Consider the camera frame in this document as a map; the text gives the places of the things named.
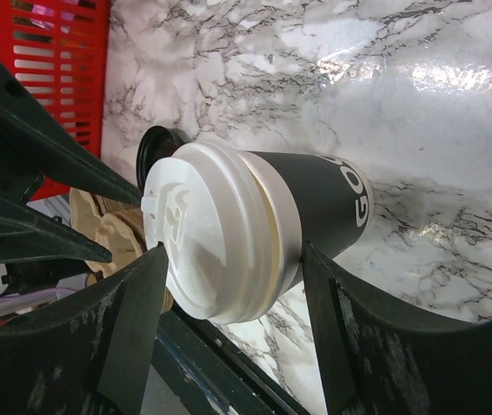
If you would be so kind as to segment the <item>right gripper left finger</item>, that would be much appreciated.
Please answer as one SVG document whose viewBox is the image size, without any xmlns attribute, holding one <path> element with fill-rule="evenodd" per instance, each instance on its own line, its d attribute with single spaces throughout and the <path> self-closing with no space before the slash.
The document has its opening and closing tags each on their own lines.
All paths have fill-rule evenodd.
<svg viewBox="0 0 492 415">
<path fill-rule="evenodd" d="M 157 246 L 0 326 L 0 414 L 140 413 L 167 271 Z"/>
</svg>

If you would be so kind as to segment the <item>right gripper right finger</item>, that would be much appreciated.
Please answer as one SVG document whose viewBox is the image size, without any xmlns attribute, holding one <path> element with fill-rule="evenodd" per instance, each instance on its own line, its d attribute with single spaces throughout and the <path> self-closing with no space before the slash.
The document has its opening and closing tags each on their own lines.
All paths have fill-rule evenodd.
<svg viewBox="0 0 492 415">
<path fill-rule="evenodd" d="M 492 414 L 492 320 L 423 310 L 312 245 L 304 289 L 330 414 Z"/>
</svg>

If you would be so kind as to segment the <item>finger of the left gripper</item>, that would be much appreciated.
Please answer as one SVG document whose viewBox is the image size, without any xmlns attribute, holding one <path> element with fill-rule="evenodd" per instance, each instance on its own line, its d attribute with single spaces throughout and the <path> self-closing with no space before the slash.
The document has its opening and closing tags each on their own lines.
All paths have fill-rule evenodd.
<svg viewBox="0 0 492 415">
<path fill-rule="evenodd" d="M 137 205 L 140 191 L 78 144 L 0 62 L 0 135 L 46 177 Z"/>
<path fill-rule="evenodd" d="M 112 253 L 59 221 L 0 196 L 0 264 L 46 259 L 108 263 Z"/>
</svg>

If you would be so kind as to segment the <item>black plastic cup lid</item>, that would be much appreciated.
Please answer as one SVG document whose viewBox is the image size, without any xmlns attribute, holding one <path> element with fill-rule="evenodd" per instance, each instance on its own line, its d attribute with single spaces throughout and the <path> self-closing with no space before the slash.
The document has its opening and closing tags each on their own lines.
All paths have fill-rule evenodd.
<svg viewBox="0 0 492 415">
<path fill-rule="evenodd" d="M 161 125 L 151 126 L 143 135 L 137 150 L 137 186 L 144 192 L 144 184 L 151 167 L 158 160 L 172 156 L 184 145 L 184 141 L 173 129 Z"/>
</svg>

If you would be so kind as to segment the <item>white plastic cup lid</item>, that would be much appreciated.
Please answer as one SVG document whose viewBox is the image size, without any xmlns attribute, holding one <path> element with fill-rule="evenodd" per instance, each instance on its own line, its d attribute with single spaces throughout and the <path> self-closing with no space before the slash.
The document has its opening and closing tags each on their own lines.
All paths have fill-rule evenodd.
<svg viewBox="0 0 492 415">
<path fill-rule="evenodd" d="M 271 308 L 278 293 L 272 228 L 237 150 L 179 147 L 151 167 L 141 209 L 147 246 L 164 246 L 167 287 L 188 315 L 229 324 Z"/>
</svg>

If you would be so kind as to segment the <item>black paper coffee cup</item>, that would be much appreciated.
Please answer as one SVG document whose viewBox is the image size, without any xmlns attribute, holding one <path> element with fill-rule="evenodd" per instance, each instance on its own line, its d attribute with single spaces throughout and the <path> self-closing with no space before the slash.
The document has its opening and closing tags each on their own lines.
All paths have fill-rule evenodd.
<svg viewBox="0 0 492 415">
<path fill-rule="evenodd" d="M 248 273 L 242 320 L 262 316 L 303 277 L 304 245 L 333 258 L 365 232 L 374 212 L 367 178 L 332 156 L 240 152 L 249 176 L 240 228 L 247 242 Z"/>
</svg>

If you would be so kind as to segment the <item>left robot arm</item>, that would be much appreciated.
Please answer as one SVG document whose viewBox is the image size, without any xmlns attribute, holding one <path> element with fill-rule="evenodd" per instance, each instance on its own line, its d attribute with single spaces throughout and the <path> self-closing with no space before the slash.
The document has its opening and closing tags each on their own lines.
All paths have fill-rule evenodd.
<svg viewBox="0 0 492 415">
<path fill-rule="evenodd" d="M 112 253 L 33 209 L 46 179 L 136 205 L 135 186 L 78 144 L 0 62 L 0 314 L 29 307 L 35 293 L 59 298 L 59 282 Z"/>
</svg>

